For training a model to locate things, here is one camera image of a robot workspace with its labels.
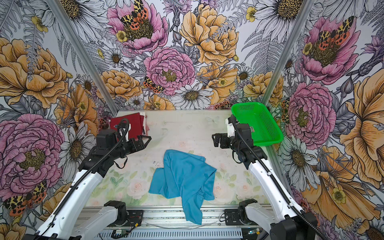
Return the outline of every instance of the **orange flower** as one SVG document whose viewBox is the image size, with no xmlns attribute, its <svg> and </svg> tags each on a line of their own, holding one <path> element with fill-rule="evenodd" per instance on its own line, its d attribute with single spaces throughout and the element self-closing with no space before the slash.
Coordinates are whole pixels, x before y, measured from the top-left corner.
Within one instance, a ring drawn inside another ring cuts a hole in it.
<svg viewBox="0 0 384 240">
<path fill-rule="evenodd" d="M 310 207 L 318 214 L 323 215 L 329 221 L 336 217 L 336 226 L 345 228 L 355 218 L 361 218 L 362 226 L 358 233 L 363 233 L 369 228 L 368 220 L 380 218 L 380 211 L 375 210 L 376 205 L 365 198 L 361 184 L 353 181 L 356 171 L 352 168 L 352 162 L 344 156 L 337 147 L 322 146 L 320 149 L 319 169 L 315 171 L 320 179 L 317 189 L 302 192 Z"/>
<path fill-rule="evenodd" d="M 160 109 L 160 110 L 169 110 L 175 109 L 173 103 L 171 103 L 166 98 L 161 98 L 158 95 L 153 95 L 153 97 L 148 97 L 149 102 L 145 102 L 144 109 Z"/>
<path fill-rule="evenodd" d="M 266 74 L 260 73 L 259 75 L 253 76 L 250 81 L 252 84 L 247 84 L 244 86 L 244 96 L 252 97 L 252 99 L 257 98 L 258 96 L 262 96 L 265 93 L 266 88 L 268 87 L 269 81 L 272 77 L 272 71 L 267 72 Z M 279 105 L 280 100 L 283 97 L 283 77 L 279 77 L 279 81 L 277 82 L 275 88 L 273 89 L 273 93 L 269 102 L 275 108 Z"/>
<path fill-rule="evenodd" d="M 13 224 L 12 228 L 6 223 L 0 223 L 0 240 L 22 240 L 25 231 L 26 227 L 18 223 Z"/>
<path fill-rule="evenodd" d="M 27 51 L 30 45 L 14 39 L 0 38 L 0 96 L 11 96 L 8 104 L 18 102 L 23 94 L 34 96 L 49 108 L 57 98 L 68 93 L 67 73 L 47 49 L 40 46 L 36 67 L 28 78 Z"/>
<path fill-rule="evenodd" d="M 353 158 L 353 169 L 362 181 L 380 187 L 384 180 L 384 69 L 362 83 L 355 84 L 355 102 L 347 102 L 348 110 L 356 114 L 355 127 L 340 135 L 345 152 Z"/>
<path fill-rule="evenodd" d="M 209 96 L 211 98 L 211 104 L 220 103 L 224 101 L 230 92 L 234 92 L 236 89 L 236 82 L 240 82 L 237 75 L 237 68 L 219 69 L 217 65 L 209 65 L 207 67 L 200 68 L 200 71 L 196 73 L 198 78 L 202 81 L 208 82 L 205 88 L 212 88 L 213 94 Z"/>
<path fill-rule="evenodd" d="M 59 187 L 59 189 L 55 191 L 53 196 L 48 201 L 44 202 L 43 209 L 46 211 L 46 213 L 40 215 L 39 218 L 41 220 L 46 221 L 48 219 L 48 217 L 53 213 L 57 205 L 59 205 L 59 202 L 64 197 L 65 193 L 68 191 L 71 184 L 72 182 L 66 185 L 62 185 L 61 187 Z"/>
<path fill-rule="evenodd" d="M 236 55 L 239 33 L 234 27 L 219 37 L 212 36 L 226 22 L 227 18 L 209 5 L 200 4 L 198 16 L 190 11 L 184 15 L 180 34 L 188 40 L 185 45 L 196 45 L 199 49 L 200 63 L 223 66 Z"/>
<path fill-rule="evenodd" d="M 113 99 L 116 96 L 120 96 L 129 100 L 131 97 L 139 96 L 143 93 L 140 82 L 124 71 L 105 71 L 101 74 L 101 79 Z M 99 90 L 96 93 L 99 98 L 103 98 Z"/>
<path fill-rule="evenodd" d="M 84 122 L 88 124 L 88 130 L 96 136 L 99 121 L 95 103 L 85 94 L 80 84 L 76 86 L 76 90 L 71 91 L 70 95 L 70 98 L 67 96 L 60 98 L 54 111 L 56 123 L 65 127 L 73 126 L 77 131 L 81 122 Z"/>
</svg>

